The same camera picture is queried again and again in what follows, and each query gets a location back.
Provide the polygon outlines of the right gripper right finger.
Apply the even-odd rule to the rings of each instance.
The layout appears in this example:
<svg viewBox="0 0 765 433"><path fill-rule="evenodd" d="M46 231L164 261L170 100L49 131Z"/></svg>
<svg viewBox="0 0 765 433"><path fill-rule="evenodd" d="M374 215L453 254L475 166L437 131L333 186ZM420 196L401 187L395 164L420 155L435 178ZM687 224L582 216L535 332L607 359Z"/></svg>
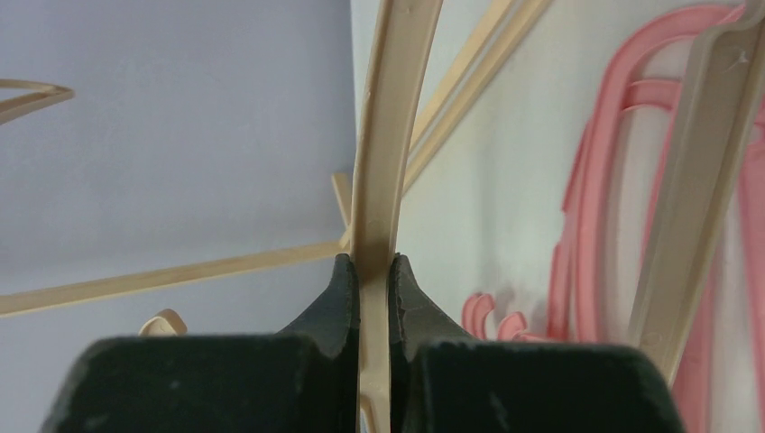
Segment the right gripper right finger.
<svg viewBox="0 0 765 433"><path fill-rule="evenodd" d="M388 281L395 432L680 432L653 363L624 345L481 341L397 254Z"/></svg>

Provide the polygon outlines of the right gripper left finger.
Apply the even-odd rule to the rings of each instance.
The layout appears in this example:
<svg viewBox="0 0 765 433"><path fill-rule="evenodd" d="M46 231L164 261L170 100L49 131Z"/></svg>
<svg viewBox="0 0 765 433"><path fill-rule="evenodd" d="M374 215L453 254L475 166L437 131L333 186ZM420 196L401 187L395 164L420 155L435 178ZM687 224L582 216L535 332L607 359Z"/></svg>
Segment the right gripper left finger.
<svg viewBox="0 0 765 433"><path fill-rule="evenodd" d="M44 432L355 432L359 302L348 255L273 334L114 337L72 365Z"/></svg>

